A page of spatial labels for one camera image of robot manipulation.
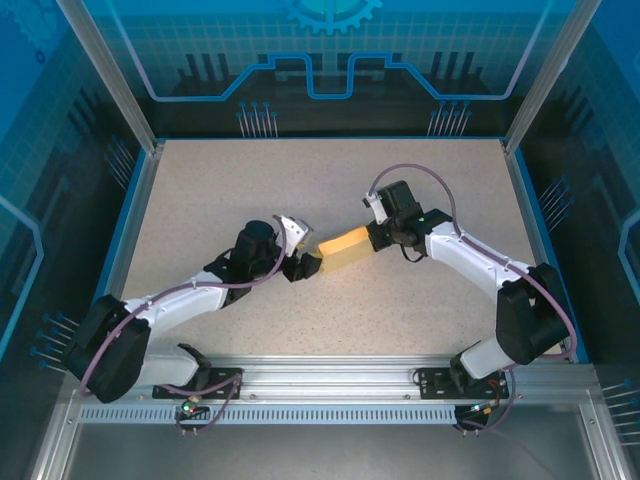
yellow block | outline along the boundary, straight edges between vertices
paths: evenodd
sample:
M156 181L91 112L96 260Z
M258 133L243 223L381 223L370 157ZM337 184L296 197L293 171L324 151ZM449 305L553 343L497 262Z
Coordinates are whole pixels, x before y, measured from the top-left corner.
M367 228L360 227L320 243L318 253L322 256L320 271L329 273L371 255L373 247Z

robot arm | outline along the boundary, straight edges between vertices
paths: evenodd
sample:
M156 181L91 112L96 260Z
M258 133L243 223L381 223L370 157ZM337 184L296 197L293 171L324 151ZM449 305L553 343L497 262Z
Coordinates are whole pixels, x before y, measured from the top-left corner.
M321 260L309 254L298 258L297 247L312 229L301 220L280 217L286 231L277 235L271 225L251 221L238 234L232 249L218 256L202 271L178 287L157 295L119 301L111 295L98 299L80 323L63 355L63 364L81 379L107 335L139 307L136 315L109 345L91 374L88 388L102 402L111 402L133 386L171 384L201 390L208 386L208 362L188 345L171 351L154 348L154 342L168 330L206 312L235 303L251 291L251 283L264 278L276 265L284 249L280 271L297 281L314 275ZM183 288L193 284L194 288ZM220 285L243 284L241 288Z
M526 365L568 336L552 306L517 273L513 265L537 280L566 311L558 273L547 264L533 268L496 252L466 232L463 236L501 260L472 248L456 232L452 218L440 210L427 213L406 182L396 182L367 195L376 220L367 226L375 251L393 244L413 248L464 275L496 304L496 330L451 360L451 380L464 394L477 381L514 363Z

mounting plate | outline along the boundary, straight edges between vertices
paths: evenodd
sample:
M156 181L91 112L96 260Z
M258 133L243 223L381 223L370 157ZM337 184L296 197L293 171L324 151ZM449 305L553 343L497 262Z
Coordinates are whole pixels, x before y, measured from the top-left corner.
M242 374L241 368L212 368L209 370L209 381L207 385L215 385L216 383L224 382L227 378L232 377L236 374ZM189 385L183 387L186 390L189 390ZM202 398L205 400L226 400L233 388L233 383L221 388L220 390L216 390L215 392L208 393L206 395L202 395ZM240 390L242 388L242 383L236 389L236 392L231 397L232 400L237 400L240 398ZM179 393L173 393L167 390L166 388L156 385L153 387L153 393L151 394L153 398L156 400L184 400L185 396L180 395Z
M496 398L496 391L489 385L489 380L498 382L498 385L505 380L504 385L498 388L498 395L501 400L509 398L504 372L495 372L477 381L467 389L465 395L460 394L451 380L448 368L418 368L413 372L413 383L420 388L422 400L492 400Z

beige work surface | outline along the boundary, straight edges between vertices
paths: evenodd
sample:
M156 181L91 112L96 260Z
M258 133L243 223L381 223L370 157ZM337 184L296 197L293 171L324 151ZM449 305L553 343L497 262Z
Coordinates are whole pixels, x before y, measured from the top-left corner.
M399 162L437 171L463 228L533 262L498 140L176 140L160 160L124 298L187 280L249 220L275 227L273 213L302 218L312 243L364 225L373 219L365 191ZM381 185L400 179L425 211L450 212L440 185L419 171L393 172ZM457 353L494 327L495 305L476 286L434 260L406 262L393 247L294 284L278 275L166 340L207 354L437 354Z

blue wall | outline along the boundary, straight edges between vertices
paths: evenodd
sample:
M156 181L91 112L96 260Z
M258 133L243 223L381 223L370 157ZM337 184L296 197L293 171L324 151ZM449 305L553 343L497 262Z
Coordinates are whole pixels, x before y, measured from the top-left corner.
M603 0L522 144L587 350L640 365L638 2Z
M458 119L473 113L461 134L500 135L574 4L236 3L88 3L159 135L245 135L236 114L252 101L276 108L287 136L431 135L441 101L459 102L444 106Z
M0 471L19 479L62 381L43 318L86 313L140 147L53 0L0 0L0 42Z

